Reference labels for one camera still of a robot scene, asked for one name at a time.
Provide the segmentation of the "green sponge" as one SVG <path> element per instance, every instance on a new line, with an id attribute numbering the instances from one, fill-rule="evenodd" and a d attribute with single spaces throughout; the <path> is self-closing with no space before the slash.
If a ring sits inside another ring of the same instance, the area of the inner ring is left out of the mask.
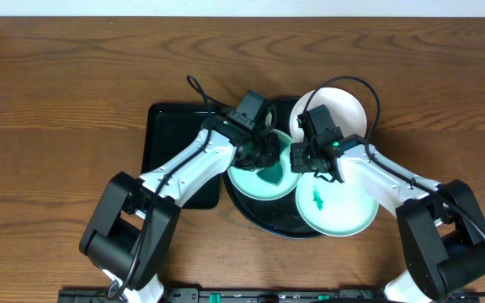
<path id="1" fill-rule="evenodd" d="M 259 170 L 256 175 L 266 183 L 279 186 L 284 176 L 284 170 L 280 162 L 271 167 L 265 167 Z"/>

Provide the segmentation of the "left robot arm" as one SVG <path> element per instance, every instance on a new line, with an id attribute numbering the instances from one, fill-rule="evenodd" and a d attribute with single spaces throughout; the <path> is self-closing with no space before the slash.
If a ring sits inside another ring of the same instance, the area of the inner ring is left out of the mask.
<path id="1" fill-rule="evenodd" d="M 107 301 L 157 302 L 157 274 L 168 254 L 183 206 L 230 167 L 256 170 L 280 160 L 273 130 L 248 130 L 215 116 L 194 140 L 160 167 L 137 178 L 120 172 L 107 183 L 79 250 L 111 282 Z"/>

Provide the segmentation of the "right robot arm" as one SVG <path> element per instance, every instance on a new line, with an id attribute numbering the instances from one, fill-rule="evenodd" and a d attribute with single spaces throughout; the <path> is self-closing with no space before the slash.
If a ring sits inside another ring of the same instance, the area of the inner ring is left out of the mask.
<path id="1" fill-rule="evenodd" d="M 485 218 L 466 183 L 418 176 L 358 135 L 311 136 L 291 145 L 290 163 L 360 188 L 395 215 L 407 269 L 385 286 L 388 300 L 485 297 Z"/>

